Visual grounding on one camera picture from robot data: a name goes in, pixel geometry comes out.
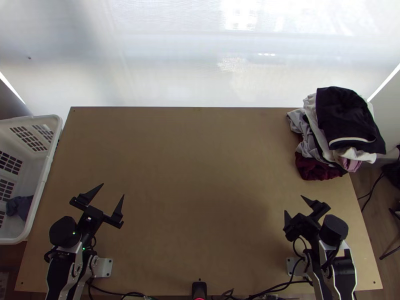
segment pile of clothes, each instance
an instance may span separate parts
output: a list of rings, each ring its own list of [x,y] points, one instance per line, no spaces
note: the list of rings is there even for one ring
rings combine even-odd
[[[327,180],[373,164],[386,145],[367,103],[351,89],[318,88],[304,107],[287,113],[290,129],[302,135],[295,152],[304,180]]]

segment white stripe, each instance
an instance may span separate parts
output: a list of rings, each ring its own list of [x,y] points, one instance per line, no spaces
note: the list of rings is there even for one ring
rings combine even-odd
[[[329,146],[331,146],[333,143],[340,142],[340,141],[359,141],[359,142],[364,142],[364,143],[373,143],[376,140],[377,140],[376,138],[374,140],[367,140],[362,137],[339,137],[339,138],[335,138],[335,139],[331,140],[329,142]]]
[[[391,79],[397,74],[397,72],[400,71],[400,63],[397,65],[397,67],[393,70],[392,73],[382,82],[382,84],[372,93],[371,96],[366,100],[367,102],[370,102],[387,84]]]

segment white wall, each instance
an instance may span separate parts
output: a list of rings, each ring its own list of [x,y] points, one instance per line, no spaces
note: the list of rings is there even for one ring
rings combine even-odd
[[[0,71],[70,106],[301,107],[368,98],[400,61],[399,0],[0,0]]]
[[[400,72],[371,100],[375,123],[386,142],[387,155],[384,158],[397,158],[400,144]]]

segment dark blue cloth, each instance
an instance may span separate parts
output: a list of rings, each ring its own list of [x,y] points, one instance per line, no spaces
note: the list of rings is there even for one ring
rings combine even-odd
[[[5,213],[7,216],[14,216],[18,213],[18,216],[20,216],[22,220],[26,221],[33,198],[33,195],[12,198],[11,200],[7,201],[7,204],[5,205]]]

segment black tripod leg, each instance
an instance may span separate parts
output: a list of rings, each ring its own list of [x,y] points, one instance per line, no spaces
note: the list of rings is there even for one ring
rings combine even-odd
[[[393,253],[395,253],[395,252],[397,252],[397,251],[399,251],[400,250],[400,246],[398,246],[396,249],[393,249],[392,251],[390,251],[390,252],[388,252],[388,253],[384,253],[384,254],[382,254],[380,257],[379,257],[379,259],[380,260],[383,260],[383,259],[385,259],[385,258],[387,258],[389,255],[392,255]]]

